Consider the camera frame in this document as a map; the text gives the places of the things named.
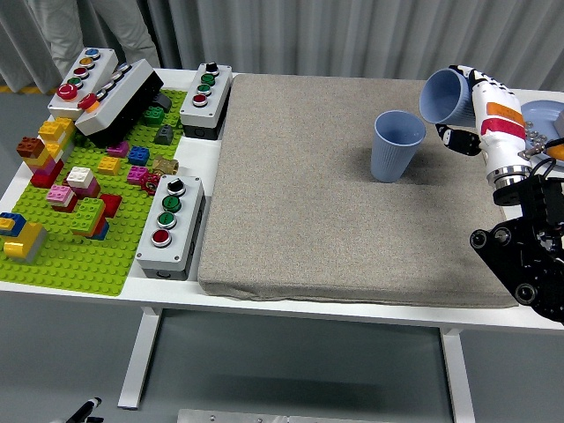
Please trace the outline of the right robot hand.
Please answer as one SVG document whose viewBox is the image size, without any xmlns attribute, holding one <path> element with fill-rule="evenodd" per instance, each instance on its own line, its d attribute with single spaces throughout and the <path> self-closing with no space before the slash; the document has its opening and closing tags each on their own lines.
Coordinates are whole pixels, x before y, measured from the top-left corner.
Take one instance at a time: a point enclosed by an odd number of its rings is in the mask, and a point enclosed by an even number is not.
<svg viewBox="0 0 564 423">
<path fill-rule="evenodd" d="M 450 150 L 485 155 L 490 184 L 530 173 L 531 163 L 520 156 L 525 149 L 521 103 L 482 71 L 464 65 L 438 70 L 424 85 L 419 111 Z"/>
</svg>

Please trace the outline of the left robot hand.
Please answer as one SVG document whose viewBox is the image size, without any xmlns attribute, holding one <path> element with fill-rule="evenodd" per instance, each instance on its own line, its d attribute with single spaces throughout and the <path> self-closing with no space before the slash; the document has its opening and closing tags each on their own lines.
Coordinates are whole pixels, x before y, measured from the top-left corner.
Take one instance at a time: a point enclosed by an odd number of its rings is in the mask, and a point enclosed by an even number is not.
<svg viewBox="0 0 564 423">
<path fill-rule="evenodd" d="M 102 417 L 93 416 L 93 412 L 100 406 L 102 400 L 99 397 L 93 397 L 85 401 L 74 413 L 68 418 L 55 419 L 55 422 L 64 423 L 95 423 L 103 422 Z"/>
</svg>

